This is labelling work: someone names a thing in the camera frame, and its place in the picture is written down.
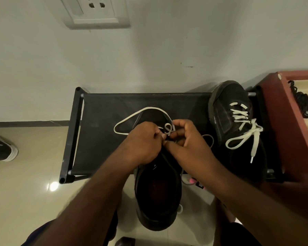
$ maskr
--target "person's left hand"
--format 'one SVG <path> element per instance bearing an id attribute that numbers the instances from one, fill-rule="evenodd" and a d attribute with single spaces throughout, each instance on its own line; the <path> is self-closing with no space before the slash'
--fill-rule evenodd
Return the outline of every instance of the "person's left hand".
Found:
<path id="1" fill-rule="evenodd" d="M 162 133 L 156 124 L 143 122 L 129 133 L 116 152 L 127 160 L 132 170 L 140 164 L 154 160 L 165 138 L 166 134 Z"/>

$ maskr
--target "person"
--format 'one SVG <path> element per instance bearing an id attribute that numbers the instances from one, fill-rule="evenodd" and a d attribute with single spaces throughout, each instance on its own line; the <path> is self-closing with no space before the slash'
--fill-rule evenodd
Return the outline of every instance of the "person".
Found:
<path id="1" fill-rule="evenodd" d="M 306 219 L 229 172 L 190 120 L 173 124 L 181 128 L 170 137 L 183 138 L 176 143 L 165 140 L 154 123 L 137 125 L 33 245 L 103 245 L 128 176 L 155 159 L 162 145 L 261 245 L 308 245 Z"/>

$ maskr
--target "baseboard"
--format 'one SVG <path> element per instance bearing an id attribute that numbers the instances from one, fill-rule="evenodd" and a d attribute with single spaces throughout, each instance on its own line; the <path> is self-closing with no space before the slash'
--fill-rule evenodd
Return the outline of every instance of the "baseboard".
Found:
<path id="1" fill-rule="evenodd" d="M 0 128 L 13 127 L 61 127 L 68 126 L 70 121 L 26 121 L 26 122 L 0 122 Z"/>

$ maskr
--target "white wall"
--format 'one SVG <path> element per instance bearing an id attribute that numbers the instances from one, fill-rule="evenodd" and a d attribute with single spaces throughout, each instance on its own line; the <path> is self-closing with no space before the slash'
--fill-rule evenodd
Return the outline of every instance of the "white wall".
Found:
<path id="1" fill-rule="evenodd" d="M 0 121 L 68 120 L 77 86 L 206 91 L 308 69 L 308 0 L 126 1 L 131 28 L 89 31 L 44 0 L 0 0 Z"/>

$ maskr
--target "bundle of black shoelace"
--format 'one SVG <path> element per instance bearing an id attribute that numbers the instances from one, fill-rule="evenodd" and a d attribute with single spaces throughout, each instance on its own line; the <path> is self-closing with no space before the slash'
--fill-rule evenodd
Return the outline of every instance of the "bundle of black shoelace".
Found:
<path id="1" fill-rule="evenodd" d="M 302 117 L 308 118 L 308 94 L 301 91 L 298 92 L 298 88 L 294 86 L 293 80 L 290 80 L 288 83 L 290 84 L 292 94 L 299 106 Z"/>

